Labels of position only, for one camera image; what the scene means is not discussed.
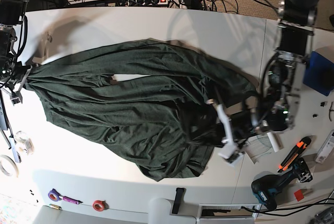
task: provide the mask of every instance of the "white table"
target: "white table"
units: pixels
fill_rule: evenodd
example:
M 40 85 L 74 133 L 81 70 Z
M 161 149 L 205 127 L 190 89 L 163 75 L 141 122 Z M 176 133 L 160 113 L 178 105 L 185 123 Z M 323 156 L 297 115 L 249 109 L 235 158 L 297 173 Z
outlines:
M 27 17 L 29 32 L 23 62 L 35 56 L 34 61 L 47 63 L 103 45 L 154 38 L 181 40 L 213 57 L 233 63 L 256 78 L 264 68 L 265 60 L 271 57 L 276 29 L 274 21 L 260 18 L 147 7 L 48 10 L 27 13 Z M 46 40 L 47 34 L 52 37 L 51 43 Z M 330 45 L 334 34 L 319 32 L 315 39 L 315 48 Z M 35 153 L 23 157 L 18 165 L 18 179 L 1 178 L 8 187 L 1 187 L 0 193 L 31 202 L 39 197 L 40 202 L 48 205 L 52 201 L 47 193 L 55 188 L 61 194 L 87 205 L 60 202 L 64 210 L 115 218 L 118 212 L 99 213 L 90 207 L 94 200 L 100 199 L 106 200 L 111 209 L 143 213 L 132 219 L 139 218 L 142 222 L 146 220 L 148 202 L 154 197 L 173 200 L 176 187 L 187 189 L 185 204 L 180 209 L 180 213 L 185 215 L 195 216 L 199 203 L 256 203 L 250 189 L 254 176 L 262 171 L 274 173 L 297 140 L 305 135 L 317 135 L 317 140 L 307 150 L 307 154 L 315 153 L 333 128 L 327 118 L 328 107 L 323 115 L 319 113 L 315 121 L 309 120 L 309 114 L 311 117 L 313 114 L 309 107 L 334 98 L 323 98 L 311 90 L 304 93 L 306 96 L 302 96 L 296 128 L 282 135 L 284 149 L 268 157 L 265 162 L 253 165 L 249 157 L 245 157 L 233 168 L 224 163 L 217 156 L 218 150 L 215 150 L 200 177 L 164 179 L 159 183 L 145 177 L 135 164 L 121 159 L 105 147 L 46 122 L 42 105 L 34 92 L 23 91 L 23 104 L 15 107 L 4 96 L 14 132 L 21 130 L 28 133 L 35 145 Z M 0 147 L 4 150 L 3 154 L 11 156 L 5 142 L 1 141 Z M 326 170 L 317 172 L 316 169 L 313 182 L 307 186 L 315 186 L 317 191 L 306 200 L 327 196 L 332 190 L 330 185 L 320 188 L 321 181 L 334 175 L 331 162 L 327 160 L 325 165 L 318 167 L 318 170 Z M 32 197 L 29 189 L 38 192 L 37 196 Z M 316 208 L 308 213 L 312 216 L 315 212 Z

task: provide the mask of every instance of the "green fabric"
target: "green fabric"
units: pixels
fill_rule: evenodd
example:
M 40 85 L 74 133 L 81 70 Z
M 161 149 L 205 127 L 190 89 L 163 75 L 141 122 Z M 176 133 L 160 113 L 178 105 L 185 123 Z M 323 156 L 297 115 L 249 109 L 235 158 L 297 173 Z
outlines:
M 113 82 L 113 74 L 150 76 Z M 103 144 L 159 181 L 199 176 L 213 151 L 201 143 L 221 138 L 212 122 L 196 125 L 212 110 L 205 104 L 210 82 L 227 105 L 237 101 L 226 98 L 254 90 L 217 60 L 154 40 L 61 58 L 32 70 L 25 87 L 37 93 L 49 122 Z

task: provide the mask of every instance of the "cordless drill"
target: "cordless drill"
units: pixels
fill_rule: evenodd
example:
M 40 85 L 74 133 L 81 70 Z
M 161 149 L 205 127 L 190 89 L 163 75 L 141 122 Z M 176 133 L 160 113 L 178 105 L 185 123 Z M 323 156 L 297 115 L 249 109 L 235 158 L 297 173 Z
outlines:
M 292 169 L 283 175 L 270 174 L 252 182 L 252 191 L 261 204 L 273 211 L 277 208 L 275 196 L 282 192 L 292 180 L 298 179 L 301 183 L 310 182 L 313 178 L 303 158 L 297 159 Z

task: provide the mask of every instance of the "red object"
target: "red object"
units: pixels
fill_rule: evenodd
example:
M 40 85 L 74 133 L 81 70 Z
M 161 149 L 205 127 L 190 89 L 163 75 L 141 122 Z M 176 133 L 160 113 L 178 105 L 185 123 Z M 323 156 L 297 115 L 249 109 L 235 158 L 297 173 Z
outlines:
M 103 201 L 94 201 L 93 208 L 96 211 L 102 212 L 104 210 L 104 202 Z
M 298 191 L 296 191 L 294 193 L 294 197 L 296 197 L 297 201 L 300 202 L 304 198 L 302 190 L 299 189 Z

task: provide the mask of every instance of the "tape roll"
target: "tape roll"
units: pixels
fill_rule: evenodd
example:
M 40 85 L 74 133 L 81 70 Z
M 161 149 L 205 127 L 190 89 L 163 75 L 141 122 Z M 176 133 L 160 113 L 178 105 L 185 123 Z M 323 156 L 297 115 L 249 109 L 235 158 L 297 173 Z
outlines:
M 61 195 L 55 189 L 52 189 L 47 195 L 50 198 L 50 200 L 54 202 L 61 200 L 60 198 Z
M 6 176 L 15 175 L 17 177 L 19 175 L 15 162 L 6 155 L 0 155 L 0 170 Z
M 16 143 L 16 149 L 21 154 L 31 155 L 34 152 L 34 146 L 28 135 L 22 131 L 19 131 L 14 136 Z
M 103 201 L 94 201 L 93 208 L 96 211 L 102 212 L 104 210 L 104 208 L 105 208 L 104 202 Z

